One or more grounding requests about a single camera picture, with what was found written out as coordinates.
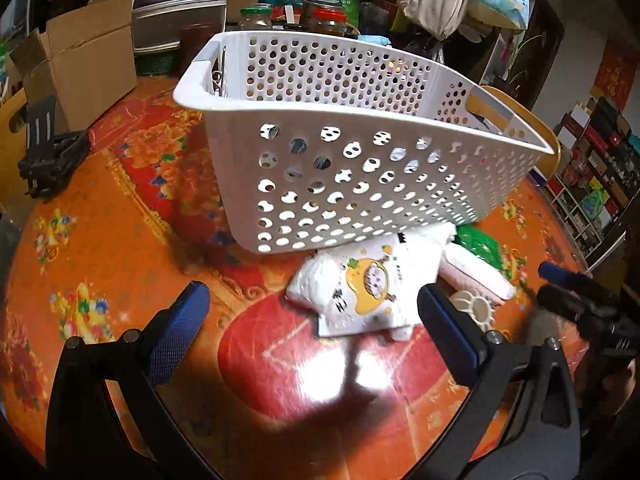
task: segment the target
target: red poster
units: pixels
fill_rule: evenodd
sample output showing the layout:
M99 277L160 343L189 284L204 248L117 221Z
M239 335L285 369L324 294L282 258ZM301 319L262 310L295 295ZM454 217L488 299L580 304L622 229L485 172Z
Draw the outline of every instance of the red poster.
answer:
M610 96L622 112L634 84L636 68L636 60L629 58L615 41L607 40L591 93Z

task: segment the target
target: red jar lid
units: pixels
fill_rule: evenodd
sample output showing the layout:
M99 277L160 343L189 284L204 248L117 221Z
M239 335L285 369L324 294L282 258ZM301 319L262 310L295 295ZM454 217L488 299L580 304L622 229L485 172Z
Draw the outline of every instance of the red jar lid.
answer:
M347 15L342 10L316 9L312 16L320 20L333 20L334 22L347 21Z

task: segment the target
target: jar lid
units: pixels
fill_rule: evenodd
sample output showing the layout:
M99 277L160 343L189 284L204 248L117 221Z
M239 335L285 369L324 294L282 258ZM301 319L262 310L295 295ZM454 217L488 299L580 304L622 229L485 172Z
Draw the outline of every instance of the jar lid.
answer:
M240 14L271 14L271 6L269 7L243 7Z
M334 20L334 22L345 22L347 20L347 15L342 10L337 9L316 9L312 16L320 20Z
M309 2L316 5L321 5L325 7L335 7L337 9L342 8L341 0L305 0L305 2Z

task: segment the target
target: green jar lid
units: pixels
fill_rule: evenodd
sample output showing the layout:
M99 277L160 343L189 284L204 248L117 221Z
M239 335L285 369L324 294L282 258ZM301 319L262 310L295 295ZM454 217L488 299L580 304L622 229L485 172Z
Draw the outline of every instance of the green jar lid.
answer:
M271 7L243 7L240 14L271 14Z

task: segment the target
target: wall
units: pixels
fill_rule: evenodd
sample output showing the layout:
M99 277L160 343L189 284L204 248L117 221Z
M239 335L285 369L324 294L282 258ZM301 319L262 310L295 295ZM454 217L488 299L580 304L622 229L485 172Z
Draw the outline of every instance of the wall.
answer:
M606 43L606 37L580 23L569 21L564 24L564 38L558 54L532 109L551 129L565 113L574 109L576 101L586 104L589 100Z

